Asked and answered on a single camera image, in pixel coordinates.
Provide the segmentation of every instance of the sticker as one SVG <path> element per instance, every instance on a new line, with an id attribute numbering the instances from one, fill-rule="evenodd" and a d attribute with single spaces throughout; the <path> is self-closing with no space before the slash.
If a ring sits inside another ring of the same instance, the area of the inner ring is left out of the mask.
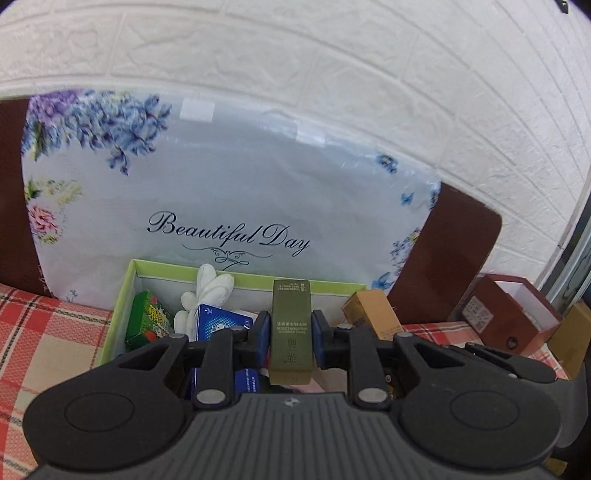
<path id="1" fill-rule="evenodd" d="M 462 310 L 462 315 L 477 333 L 482 333 L 494 317 L 491 311 L 476 297 L 470 299 Z"/>
<path id="2" fill-rule="evenodd" d="M 191 120 L 193 122 L 205 122 L 210 124 L 215 109 L 215 102 L 196 98 L 185 98 L 181 105 L 181 113 L 179 117 L 181 120 Z"/>

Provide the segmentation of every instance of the green cardboard box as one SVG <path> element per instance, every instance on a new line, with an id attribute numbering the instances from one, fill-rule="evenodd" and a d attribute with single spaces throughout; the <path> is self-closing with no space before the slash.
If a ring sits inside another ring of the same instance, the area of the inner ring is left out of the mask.
<path id="1" fill-rule="evenodd" d="M 308 280 L 275 280 L 269 380 L 307 385 L 312 379 L 312 304 Z"/>

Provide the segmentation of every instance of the checkered fabric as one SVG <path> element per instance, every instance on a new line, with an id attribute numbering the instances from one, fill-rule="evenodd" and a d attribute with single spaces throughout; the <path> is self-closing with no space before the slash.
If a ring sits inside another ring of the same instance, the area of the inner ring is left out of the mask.
<path id="1" fill-rule="evenodd" d="M 0 448 L 2 479 L 36 466 L 22 415 L 40 392 L 98 361 L 111 312 L 40 297 L 0 284 Z"/>
<path id="2" fill-rule="evenodd" d="M 482 345 L 478 334 L 466 322 L 417 323 L 416 325 L 403 325 L 402 328 L 407 332 L 412 332 L 438 345 L 447 344 L 463 347 L 466 342 L 474 342 Z M 554 355 L 552 355 L 546 344 L 536 353 L 530 355 L 530 358 L 544 362 L 546 365 L 554 368 L 558 378 L 568 379 L 566 372 Z"/>

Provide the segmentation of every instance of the red box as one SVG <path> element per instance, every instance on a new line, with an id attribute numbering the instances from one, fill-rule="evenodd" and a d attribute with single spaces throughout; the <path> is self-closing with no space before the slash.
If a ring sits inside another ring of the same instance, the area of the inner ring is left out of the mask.
<path id="1" fill-rule="evenodd" d="M 478 279 L 462 315 L 485 345 L 524 356 L 539 350 L 562 321 L 526 279 L 496 274 Z"/>

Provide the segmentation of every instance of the small tan box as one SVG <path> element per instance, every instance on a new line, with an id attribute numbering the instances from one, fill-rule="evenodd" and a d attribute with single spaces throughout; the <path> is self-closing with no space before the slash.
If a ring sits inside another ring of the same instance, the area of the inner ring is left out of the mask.
<path id="1" fill-rule="evenodd" d="M 343 306 L 347 321 L 355 326 L 368 323 L 380 340 L 392 340 L 402 327 L 383 290 L 361 290 Z"/>

